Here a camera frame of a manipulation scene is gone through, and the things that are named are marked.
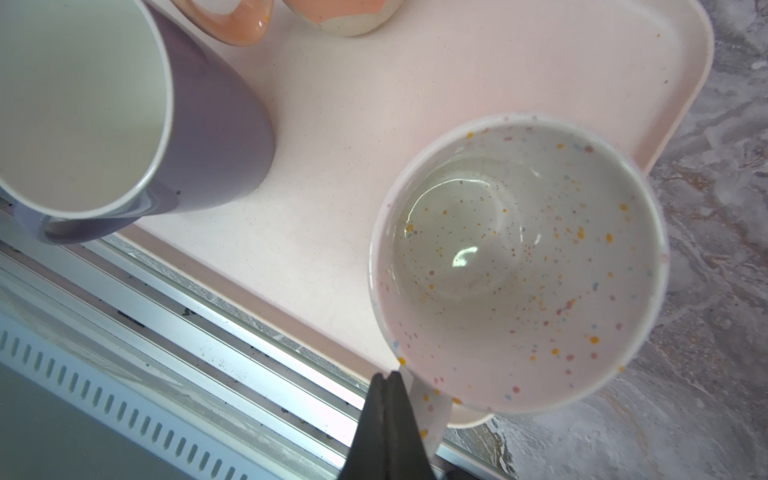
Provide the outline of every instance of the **orange mug handle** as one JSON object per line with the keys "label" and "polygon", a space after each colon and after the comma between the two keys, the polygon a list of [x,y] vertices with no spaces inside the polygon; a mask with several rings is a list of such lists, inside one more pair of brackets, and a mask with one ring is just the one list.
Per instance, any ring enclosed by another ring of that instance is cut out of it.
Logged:
{"label": "orange mug handle", "polygon": [[222,15],[200,7],[194,0],[171,1],[200,30],[236,47],[253,45],[261,40],[274,5],[274,0],[240,0],[231,13]]}

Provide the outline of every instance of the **lavender mug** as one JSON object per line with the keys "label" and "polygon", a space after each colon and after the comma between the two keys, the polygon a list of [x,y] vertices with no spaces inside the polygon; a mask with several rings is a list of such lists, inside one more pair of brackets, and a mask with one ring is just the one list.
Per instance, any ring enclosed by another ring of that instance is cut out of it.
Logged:
{"label": "lavender mug", "polygon": [[251,192],[272,164],[263,105],[142,0],[0,4],[0,188],[46,243]]}

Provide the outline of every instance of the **marble countertop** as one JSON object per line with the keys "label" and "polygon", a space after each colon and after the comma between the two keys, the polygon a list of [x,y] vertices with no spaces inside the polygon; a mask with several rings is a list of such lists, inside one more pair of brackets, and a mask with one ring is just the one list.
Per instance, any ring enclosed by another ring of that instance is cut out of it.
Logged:
{"label": "marble countertop", "polygon": [[449,438],[521,480],[768,478],[768,0],[704,0],[712,73],[650,173],[669,291],[587,399]]}

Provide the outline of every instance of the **tray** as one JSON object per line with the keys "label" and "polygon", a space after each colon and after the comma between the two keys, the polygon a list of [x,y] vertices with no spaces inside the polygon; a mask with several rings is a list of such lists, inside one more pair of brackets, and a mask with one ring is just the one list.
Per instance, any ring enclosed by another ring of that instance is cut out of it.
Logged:
{"label": "tray", "polygon": [[120,235],[366,380],[398,367],[369,305],[372,223],[419,150],[473,118],[537,111],[590,128],[649,171],[713,56],[695,0],[408,0],[357,38],[316,31],[279,3],[258,45],[205,41],[270,111],[272,170],[235,203],[145,217]]}

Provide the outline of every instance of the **speckled mug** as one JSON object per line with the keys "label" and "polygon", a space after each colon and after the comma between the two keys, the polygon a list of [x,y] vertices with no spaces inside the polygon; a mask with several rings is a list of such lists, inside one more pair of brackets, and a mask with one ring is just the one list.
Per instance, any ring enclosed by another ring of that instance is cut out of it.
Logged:
{"label": "speckled mug", "polygon": [[453,404],[541,412],[624,369],[664,299],[662,218],[632,162],[556,119],[482,118],[416,156],[376,220],[369,282],[429,454]]}

